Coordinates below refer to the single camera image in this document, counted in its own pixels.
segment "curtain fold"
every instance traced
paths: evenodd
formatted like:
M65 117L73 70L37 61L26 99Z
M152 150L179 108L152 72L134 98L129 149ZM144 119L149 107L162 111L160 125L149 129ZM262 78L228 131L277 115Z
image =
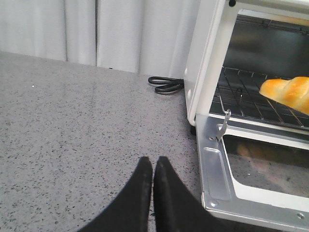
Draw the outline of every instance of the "curtain fold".
M200 0L1 0L0 50L182 78Z
M65 0L67 60L96 65L96 0Z
M63 0L1 0L0 50L66 60Z

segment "countertop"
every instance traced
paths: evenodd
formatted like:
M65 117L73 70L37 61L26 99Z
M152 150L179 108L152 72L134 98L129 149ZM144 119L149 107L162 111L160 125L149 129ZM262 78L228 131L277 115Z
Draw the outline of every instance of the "countertop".
M1 232L78 230L116 197L142 156L153 168L167 156L200 199L184 91L156 94L147 78L0 52Z

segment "oven door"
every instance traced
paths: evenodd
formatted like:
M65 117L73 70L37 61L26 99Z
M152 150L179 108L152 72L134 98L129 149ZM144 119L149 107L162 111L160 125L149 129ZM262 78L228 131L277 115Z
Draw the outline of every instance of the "oven door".
M309 135L197 114L202 203L216 217L309 231Z

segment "oven glass window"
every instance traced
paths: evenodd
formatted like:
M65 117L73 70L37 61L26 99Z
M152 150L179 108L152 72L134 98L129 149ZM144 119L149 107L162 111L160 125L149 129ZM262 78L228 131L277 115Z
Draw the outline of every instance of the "oven glass window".
M309 198L309 151L224 136L233 177L241 184Z

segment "oven foot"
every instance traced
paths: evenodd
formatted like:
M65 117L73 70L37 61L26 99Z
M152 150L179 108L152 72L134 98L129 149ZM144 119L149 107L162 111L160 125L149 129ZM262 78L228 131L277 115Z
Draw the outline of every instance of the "oven foot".
M191 126L191 128L190 128L190 133L191 133L192 135L196 135L196 134L197 134L197 130L196 130L196 128L195 128L194 126Z

